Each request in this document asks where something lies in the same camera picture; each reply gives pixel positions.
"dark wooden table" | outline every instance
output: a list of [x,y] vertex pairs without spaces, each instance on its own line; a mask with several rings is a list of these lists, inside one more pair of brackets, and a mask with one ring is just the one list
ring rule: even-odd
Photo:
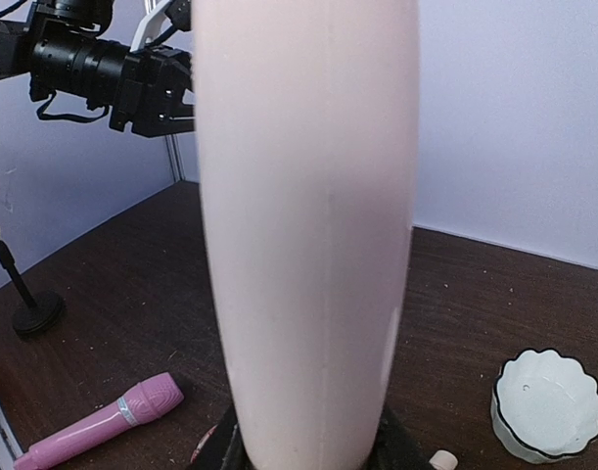
[[[230,401],[198,207],[198,187],[177,184],[35,266],[30,286],[68,304],[40,339],[15,336],[18,298],[0,290],[0,400],[24,448],[170,371],[196,384],[177,410],[63,468],[185,467]],[[416,231],[389,402],[427,455],[534,468],[492,434],[490,395],[504,360],[549,347],[598,378],[598,271]],[[598,442],[554,468],[597,470]]]

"silver band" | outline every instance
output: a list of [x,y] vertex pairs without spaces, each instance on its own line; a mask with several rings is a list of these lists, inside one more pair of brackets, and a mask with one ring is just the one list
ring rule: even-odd
[[126,422],[129,423],[131,426],[137,426],[138,424],[140,424],[138,423],[138,420],[135,419],[135,416],[133,416],[133,413],[129,409],[129,405],[126,404],[126,400],[124,399],[124,397],[120,397],[118,399],[118,408],[120,409],[120,414],[122,414],[124,419],[126,419]]

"pink microphone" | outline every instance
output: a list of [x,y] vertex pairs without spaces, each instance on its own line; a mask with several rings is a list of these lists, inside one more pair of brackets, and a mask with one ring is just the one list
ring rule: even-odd
[[46,470],[134,428],[161,418],[183,401],[165,373],[136,385],[117,401],[65,430],[31,446],[14,463],[15,470]]

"white cap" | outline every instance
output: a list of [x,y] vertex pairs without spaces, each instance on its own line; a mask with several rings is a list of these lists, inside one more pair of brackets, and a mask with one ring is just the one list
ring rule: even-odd
[[455,467],[457,467],[459,462],[451,452],[439,450],[429,463],[431,463],[436,470],[455,470]]

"table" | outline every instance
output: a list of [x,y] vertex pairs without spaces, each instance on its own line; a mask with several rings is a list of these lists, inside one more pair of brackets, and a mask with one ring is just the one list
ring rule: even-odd
[[[0,290],[0,400],[23,448],[170,371],[196,389],[175,411],[62,468],[184,468],[230,402],[198,186],[176,184],[114,217],[26,281],[61,293],[68,313],[21,341],[17,294]],[[388,400],[427,455],[448,448],[463,470],[534,468],[492,434],[491,387],[506,359],[549,347],[598,378],[598,271],[415,231]],[[554,468],[597,470],[598,442]]]

